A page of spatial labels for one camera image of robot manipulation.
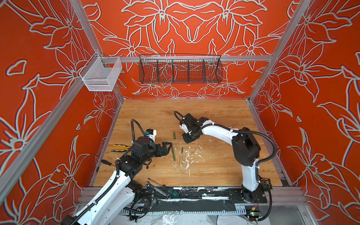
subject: wire basket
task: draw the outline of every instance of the wire basket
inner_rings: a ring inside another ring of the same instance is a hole
[[[122,64],[118,57],[113,67],[106,67],[102,62],[102,57],[96,52],[79,73],[82,81],[89,91],[112,91],[119,74]]]
[[[143,84],[214,84],[222,81],[219,55],[140,55]]]

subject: floral wallpaper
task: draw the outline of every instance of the floral wallpaper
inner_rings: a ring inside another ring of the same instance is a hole
[[[94,53],[69,0],[1,1],[0,176]],[[0,224],[59,224],[88,186],[119,101],[83,87],[0,205]]]
[[[297,0],[81,1],[106,56],[140,54],[270,55]],[[224,62],[219,84],[141,84],[137,63],[124,63],[126,98],[248,97],[266,62]]]
[[[360,223],[359,13],[313,0],[254,102],[320,224]]]

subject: black wire basket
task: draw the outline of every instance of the black wire basket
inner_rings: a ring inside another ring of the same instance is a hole
[[[215,84],[222,79],[219,55],[140,55],[139,77],[143,84]]]

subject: wrench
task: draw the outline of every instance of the wrench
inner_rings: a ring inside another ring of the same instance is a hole
[[[155,189],[157,192],[159,192],[160,194],[162,194],[163,196],[166,197],[166,199],[169,199],[171,198],[171,195],[163,192],[161,189],[159,189],[158,187],[152,185],[149,181],[148,181],[148,184],[146,186],[149,186],[149,187],[152,187],[153,189]]]

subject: wooden table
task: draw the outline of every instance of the wooden table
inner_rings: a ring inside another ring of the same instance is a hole
[[[126,99],[120,110],[114,131],[112,132],[104,159],[114,162],[123,153],[111,152],[113,144],[131,145],[130,120],[137,120],[143,130],[157,131],[155,143],[172,142],[176,161],[172,152],[163,157],[153,158],[149,169],[143,169],[134,180],[145,184],[148,177],[160,184],[168,186],[241,186],[241,165],[235,160],[233,148],[222,140],[208,135],[202,135],[198,140],[186,144],[182,139],[183,131],[174,111],[186,115],[190,113],[195,118],[206,117],[224,126],[239,128],[247,127],[258,131],[245,100],[129,100]],[[141,131],[134,124],[135,136]],[[260,159],[269,156],[263,140],[255,135],[261,146]],[[180,153],[184,148],[181,165]],[[110,178],[114,167],[101,164],[94,186],[103,186]],[[270,178],[273,186],[282,186],[272,161],[260,164],[259,175]]]

